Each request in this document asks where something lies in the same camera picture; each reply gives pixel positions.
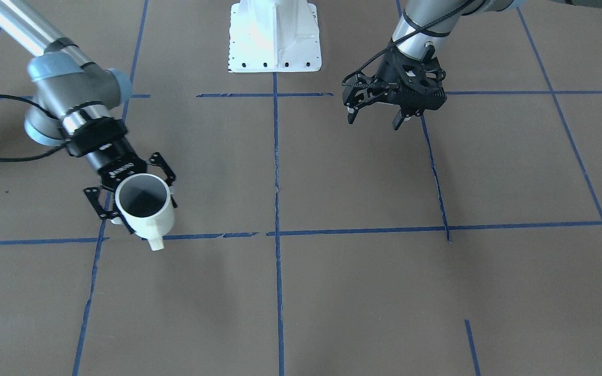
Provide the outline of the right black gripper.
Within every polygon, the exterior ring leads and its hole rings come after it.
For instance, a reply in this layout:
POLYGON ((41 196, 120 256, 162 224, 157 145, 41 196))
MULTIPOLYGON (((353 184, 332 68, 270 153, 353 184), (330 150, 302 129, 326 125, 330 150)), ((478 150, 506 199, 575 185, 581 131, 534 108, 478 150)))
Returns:
MULTIPOLYGON (((146 173, 148 164, 163 170, 167 186, 172 186, 176 181, 176 174, 160 152, 154 152, 148 158, 147 164, 146 160, 141 159, 136 154, 131 143, 125 137, 88 153, 86 159, 97 171, 100 185, 111 192, 115 192, 122 181, 134 174, 146 173)), ((100 201, 102 190, 98 186, 88 186, 82 192, 93 207, 98 219, 114 220, 121 218, 118 209, 109 209, 108 204, 106 207, 102 205, 100 201)))

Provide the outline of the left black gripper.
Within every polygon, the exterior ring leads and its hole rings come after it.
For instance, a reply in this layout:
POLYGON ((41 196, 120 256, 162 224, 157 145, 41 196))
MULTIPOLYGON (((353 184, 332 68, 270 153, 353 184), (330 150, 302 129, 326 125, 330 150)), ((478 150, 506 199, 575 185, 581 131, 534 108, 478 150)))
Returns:
POLYGON ((438 110, 447 100, 442 81, 445 71, 437 58, 421 62, 392 48, 383 55, 376 71, 378 83, 389 84, 387 89, 373 92, 346 92, 347 121, 354 124, 360 109, 376 102, 398 105, 400 110, 392 119, 392 129, 398 131, 411 116, 425 110, 438 110))

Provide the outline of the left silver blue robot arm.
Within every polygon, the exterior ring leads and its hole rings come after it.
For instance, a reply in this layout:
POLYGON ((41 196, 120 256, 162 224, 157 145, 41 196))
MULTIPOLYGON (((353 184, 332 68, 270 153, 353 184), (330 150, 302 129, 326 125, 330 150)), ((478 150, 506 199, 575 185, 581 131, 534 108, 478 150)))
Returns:
POLYGON ((446 73, 438 60, 463 16, 502 12, 521 1, 410 1, 404 7, 387 45, 342 79, 342 102, 353 124, 361 109, 373 104, 396 105, 392 128, 425 110, 438 110, 447 100, 446 73))

